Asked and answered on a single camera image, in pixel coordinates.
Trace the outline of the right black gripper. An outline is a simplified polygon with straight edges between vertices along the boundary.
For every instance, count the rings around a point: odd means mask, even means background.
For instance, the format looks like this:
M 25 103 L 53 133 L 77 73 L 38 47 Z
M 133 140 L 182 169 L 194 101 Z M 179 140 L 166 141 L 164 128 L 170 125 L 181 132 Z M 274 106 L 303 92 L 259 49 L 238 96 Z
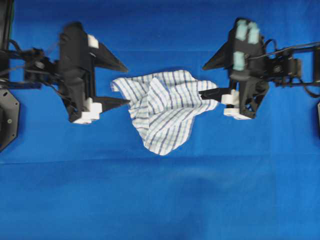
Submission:
M 215 100 L 226 105 L 223 114 L 237 120 L 251 120 L 265 98 L 269 84 L 266 70 L 264 37 L 255 21 L 238 17 L 229 32 L 228 41 L 202 67 L 204 71 L 228 69 L 231 88 L 199 91 L 203 100 Z

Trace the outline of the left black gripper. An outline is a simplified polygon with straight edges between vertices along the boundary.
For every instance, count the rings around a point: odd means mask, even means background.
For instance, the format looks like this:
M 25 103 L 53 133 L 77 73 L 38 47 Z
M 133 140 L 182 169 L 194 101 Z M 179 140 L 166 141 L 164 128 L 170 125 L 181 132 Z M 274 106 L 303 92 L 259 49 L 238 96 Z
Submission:
M 103 43 L 86 33 L 80 22 L 64 26 L 59 40 L 58 73 L 62 83 L 58 90 L 71 123 L 91 124 L 100 119 L 100 114 L 130 102 L 122 98 L 90 96 L 94 64 L 122 73 L 129 70 Z

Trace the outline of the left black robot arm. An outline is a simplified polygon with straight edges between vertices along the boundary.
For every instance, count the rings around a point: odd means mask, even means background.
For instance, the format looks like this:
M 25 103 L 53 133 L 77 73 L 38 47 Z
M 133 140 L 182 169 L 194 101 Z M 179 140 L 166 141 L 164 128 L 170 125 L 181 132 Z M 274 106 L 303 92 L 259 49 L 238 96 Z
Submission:
M 97 96 L 96 68 L 124 73 L 128 69 L 94 35 L 85 32 L 80 22 L 71 22 L 63 28 L 58 42 L 59 59 L 54 62 L 42 49 L 21 50 L 15 41 L 9 42 L 15 50 L 1 50 L 0 58 L 23 60 L 24 80 L 8 80 L 5 75 L 11 69 L 5 67 L 0 72 L 2 89 L 51 87 L 61 98 L 69 122 L 80 125 L 91 124 L 102 113 L 129 103 L 127 99 Z

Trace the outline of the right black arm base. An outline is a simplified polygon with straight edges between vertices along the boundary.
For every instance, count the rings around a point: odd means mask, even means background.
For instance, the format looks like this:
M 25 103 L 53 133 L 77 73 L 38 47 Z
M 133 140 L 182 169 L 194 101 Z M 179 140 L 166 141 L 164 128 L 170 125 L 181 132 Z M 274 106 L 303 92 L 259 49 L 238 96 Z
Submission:
M 318 135 L 320 137 L 320 102 L 318 102 L 316 105 L 316 115 L 317 115 Z

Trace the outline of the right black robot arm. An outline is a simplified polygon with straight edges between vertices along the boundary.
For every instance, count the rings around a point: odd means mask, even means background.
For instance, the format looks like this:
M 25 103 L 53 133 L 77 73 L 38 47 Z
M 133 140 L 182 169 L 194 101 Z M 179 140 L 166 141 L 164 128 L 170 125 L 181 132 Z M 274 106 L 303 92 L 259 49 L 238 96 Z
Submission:
M 313 98 L 319 98 L 308 89 L 320 86 L 320 44 L 311 42 L 267 52 L 268 44 L 255 21 L 238 17 L 228 33 L 227 41 L 202 67 L 203 70 L 227 70 L 228 87 L 217 87 L 199 92 L 203 100 L 215 100 L 225 105 L 224 115 L 236 120 L 251 120 L 270 89 L 302 87 Z M 311 52 L 313 74 L 310 82 L 302 79 L 302 61 L 294 53 Z

